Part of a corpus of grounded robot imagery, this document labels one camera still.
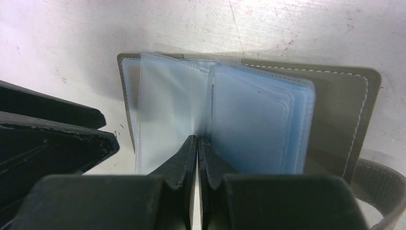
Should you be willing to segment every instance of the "wallet stitching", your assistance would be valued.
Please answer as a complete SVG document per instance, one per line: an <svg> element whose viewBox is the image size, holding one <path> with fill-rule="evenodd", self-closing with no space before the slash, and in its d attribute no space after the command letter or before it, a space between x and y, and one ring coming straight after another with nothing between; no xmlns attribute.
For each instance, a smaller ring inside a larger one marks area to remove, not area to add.
<svg viewBox="0 0 406 230"><path fill-rule="evenodd" d="M287 70L296 70L296 71L309 71L309 72L323 72L323 73L334 73L334 74L341 74L341 75L352 75L352 76L357 76L357 77L362 77L365 80L365 95L364 95L364 100L362 101L362 105L361 105L361 109L360 109L360 113L358 115L358 121L357 121L357 125L355 126L355 131L354 131L354 135L352 137L352 141L351 141L351 146L350 146L350 150L348 152L347 155L347 159L346 159L346 163L345 163L345 167L344 167L344 172L342 174L341 177L343 177L345 175L345 172L347 170L347 166L350 160L350 156L351 156L351 152L352 152L352 148L354 147L354 143L355 143L355 137L358 133L358 127L360 126L360 122L361 122L361 116L362 116L362 112L364 110L364 106L365 106L365 102L368 99L368 90L369 90L369 82L368 79L360 74L354 74L354 73L345 73L345 72L336 72L336 71L329 71L329 70L315 70L315 69L293 69L293 68L286 68L286 67L277 67L277 66L259 66L259 65L250 65L250 64L244 64L246 66L253 66L253 67L262 67L262 68L273 68L273 69L287 69Z"/></svg>

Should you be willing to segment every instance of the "wallet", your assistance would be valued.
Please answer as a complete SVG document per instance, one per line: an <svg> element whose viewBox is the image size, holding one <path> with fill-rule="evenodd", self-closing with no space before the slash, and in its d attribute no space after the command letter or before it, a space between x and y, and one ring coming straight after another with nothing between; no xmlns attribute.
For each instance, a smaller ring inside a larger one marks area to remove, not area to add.
<svg viewBox="0 0 406 230"><path fill-rule="evenodd" d="M165 54L172 58L234 62L242 66L310 80L316 101L304 163L304 174L342 177L357 198L384 216L374 229L393 229L406 207L406 180L384 165L359 159L362 143L381 84L368 68L284 63L211 54ZM117 56L130 136L134 141L140 89L140 54Z"/></svg>
<svg viewBox="0 0 406 230"><path fill-rule="evenodd" d="M302 173L313 83L231 62L142 53L136 170L148 174L188 135L209 138L243 173Z"/></svg>

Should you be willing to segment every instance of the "scratched surface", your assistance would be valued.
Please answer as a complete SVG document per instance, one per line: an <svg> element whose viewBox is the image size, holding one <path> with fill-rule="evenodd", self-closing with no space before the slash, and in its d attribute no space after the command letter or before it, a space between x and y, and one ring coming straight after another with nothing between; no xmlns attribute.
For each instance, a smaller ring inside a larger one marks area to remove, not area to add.
<svg viewBox="0 0 406 230"><path fill-rule="evenodd" d="M150 50L377 69L361 156L406 174L406 1L16 0L0 9L0 80L98 108L117 136L119 153L91 173L134 172L116 55Z"/></svg>

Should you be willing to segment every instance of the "white stitching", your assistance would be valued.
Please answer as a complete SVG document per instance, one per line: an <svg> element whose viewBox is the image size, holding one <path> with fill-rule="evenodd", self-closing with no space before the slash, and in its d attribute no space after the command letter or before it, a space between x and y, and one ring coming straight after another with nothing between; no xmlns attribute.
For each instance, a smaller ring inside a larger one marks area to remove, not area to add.
<svg viewBox="0 0 406 230"><path fill-rule="evenodd" d="M256 66L256 65L250 65L250 64L244 64L246 66L253 66L253 67L262 67L262 66ZM277 67L277 66L267 66L268 68L274 68L274 69L285 69L284 67ZM352 141L351 141L351 146L350 146L350 150L348 152L348 156L345 162L345 167L344 167L344 172L342 174L341 177L343 177L345 175L345 172L347 170L347 166L350 160L350 156L351 156L351 152L352 152L352 148L354 147L354 143L355 143L355 137L357 135L358 132L358 127L360 126L360 122L361 122L361 116L362 116L362 112L364 110L364 106L365 106L365 102L368 99L368 90L369 90L369 82L368 79L360 74L354 74L354 73L345 73L345 72L332 72L332 71L328 71L328 70L314 70L314 69L293 69L293 70L300 70L300 71L315 71L315 72L324 72L324 73L334 73L334 74L346 74L346 75L352 75L352 76L357 76L357 77L362 77L365 80L365 84L366 84L366 89L365 89L365 96L364 96L364 100L362 101L362 105L361 105L361 109L360 109L360 114L358 115L358 121L357 121L357 125L355 126L355 131L354 131L354 135L352 137Z"/></svg>

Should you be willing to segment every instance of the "black strap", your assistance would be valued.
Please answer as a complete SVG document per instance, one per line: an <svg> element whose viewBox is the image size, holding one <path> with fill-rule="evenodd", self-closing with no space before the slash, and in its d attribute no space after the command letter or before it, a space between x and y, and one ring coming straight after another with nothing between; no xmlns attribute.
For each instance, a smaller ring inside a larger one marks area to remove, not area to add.
<svg viewBox="0 0 406 230"><path fill-rule="evenodd" d="M355 196L375 207L383 219L373 230L393 230L406 208L406 178L379 163L359 159L351 188Z"/></svg>

